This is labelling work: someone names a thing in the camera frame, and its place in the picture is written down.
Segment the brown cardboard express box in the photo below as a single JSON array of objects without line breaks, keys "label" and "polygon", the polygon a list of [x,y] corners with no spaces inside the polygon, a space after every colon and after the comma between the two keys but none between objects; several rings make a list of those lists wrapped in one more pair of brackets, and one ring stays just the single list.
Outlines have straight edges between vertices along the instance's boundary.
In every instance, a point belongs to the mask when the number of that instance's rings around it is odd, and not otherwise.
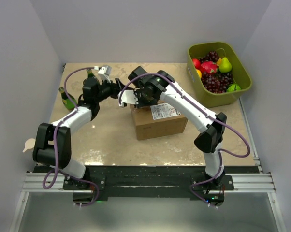
[{"label": "brown cardboard express box", "polygon": [[168,135],[183,133],[188,119],[181,114],[165,119],[154,120],[150,106],[136,109],[130,105],[137,140],[147,140]]}]

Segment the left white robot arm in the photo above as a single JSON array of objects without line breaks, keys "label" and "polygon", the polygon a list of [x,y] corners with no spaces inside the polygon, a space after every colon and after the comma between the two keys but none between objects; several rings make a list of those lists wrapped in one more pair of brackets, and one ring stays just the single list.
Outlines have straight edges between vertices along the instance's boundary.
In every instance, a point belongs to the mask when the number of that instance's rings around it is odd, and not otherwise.
[{"label": "left white robot arm", "polygon": [[124,86],[118,78],[114,82],[85,79],[77,108],[58,121],[38,126],[33,160],[73,176],[79,189],[87,189],[91,178],[85,174],[85,165],[72,157],[71,136],[97,116],[100,102],[109,97],[117,99]]}]

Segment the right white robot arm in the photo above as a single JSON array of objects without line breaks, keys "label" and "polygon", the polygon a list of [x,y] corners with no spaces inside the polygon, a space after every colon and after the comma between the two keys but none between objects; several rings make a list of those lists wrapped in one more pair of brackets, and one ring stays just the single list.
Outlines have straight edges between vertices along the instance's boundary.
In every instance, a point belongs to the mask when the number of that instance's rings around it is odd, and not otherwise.
[{"label": "right white robot arm", "polygon": [[130,73],[128,79],[137,87],[137,99],[148,103],[162,100],[196,127],[200,134],[194,140],[194,145],[204,153],[206,184],[212,190],[221,187],[224,167],[218,150],[223,140],[225,131],[223,124],[226,123],[227,116],[224,113],[216,114],[197,102],[163,70],[148,73],[138,66]]}]

